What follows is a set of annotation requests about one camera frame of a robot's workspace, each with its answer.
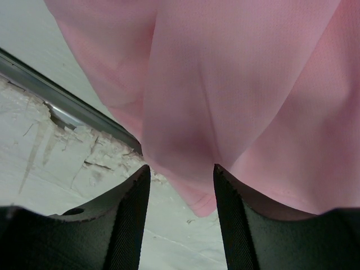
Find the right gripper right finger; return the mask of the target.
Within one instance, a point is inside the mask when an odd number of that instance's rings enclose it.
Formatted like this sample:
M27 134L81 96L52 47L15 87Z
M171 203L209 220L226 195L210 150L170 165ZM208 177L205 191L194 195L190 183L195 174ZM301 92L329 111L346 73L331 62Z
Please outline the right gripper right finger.
M229 269L359 268L359 209L296 210L218 164L213 182Z

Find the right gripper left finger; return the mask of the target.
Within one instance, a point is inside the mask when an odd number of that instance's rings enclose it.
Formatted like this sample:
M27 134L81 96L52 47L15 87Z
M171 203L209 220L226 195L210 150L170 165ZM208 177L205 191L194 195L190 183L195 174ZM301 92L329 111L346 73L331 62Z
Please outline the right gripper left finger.
M1 207L2 269L138 269L151 173L61 215Z

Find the pink t shirt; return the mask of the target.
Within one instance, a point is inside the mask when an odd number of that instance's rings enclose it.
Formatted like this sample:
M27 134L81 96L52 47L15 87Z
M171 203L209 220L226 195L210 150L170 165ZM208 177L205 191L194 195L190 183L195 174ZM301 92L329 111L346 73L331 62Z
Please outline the pink t shirt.
M319 214L359 205L358 1L47 1L112 116L200 217L220 164Z

